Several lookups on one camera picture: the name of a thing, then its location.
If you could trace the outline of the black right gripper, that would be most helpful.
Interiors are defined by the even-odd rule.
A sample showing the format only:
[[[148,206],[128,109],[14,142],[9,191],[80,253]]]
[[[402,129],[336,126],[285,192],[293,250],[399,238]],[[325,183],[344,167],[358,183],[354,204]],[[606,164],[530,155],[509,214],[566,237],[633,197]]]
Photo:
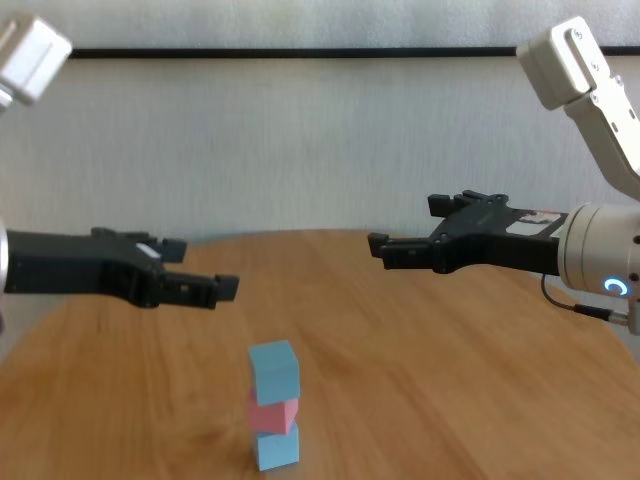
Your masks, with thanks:
[[[442,220],[429,240],[369,233],[371,255],[386,270],[448,274],[471,265],[494,265],[557,276],[559,236],[568,215],[517,209],[508,201],[505,194],[470,190],[429,195],[430,215]]]

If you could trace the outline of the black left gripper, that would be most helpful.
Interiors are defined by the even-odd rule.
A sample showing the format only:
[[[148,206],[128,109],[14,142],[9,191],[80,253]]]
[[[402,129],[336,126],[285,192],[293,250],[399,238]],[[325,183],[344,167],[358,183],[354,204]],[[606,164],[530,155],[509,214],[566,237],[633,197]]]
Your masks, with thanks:
[[[238,276],[164,275],[162,262],[182,263],[187,246],[184,240],[106,228],[94,228],[88,235],[10,230],[5,291],[100,294],[140,308],[168,304],[214,309],[218,302],[233,301]]]

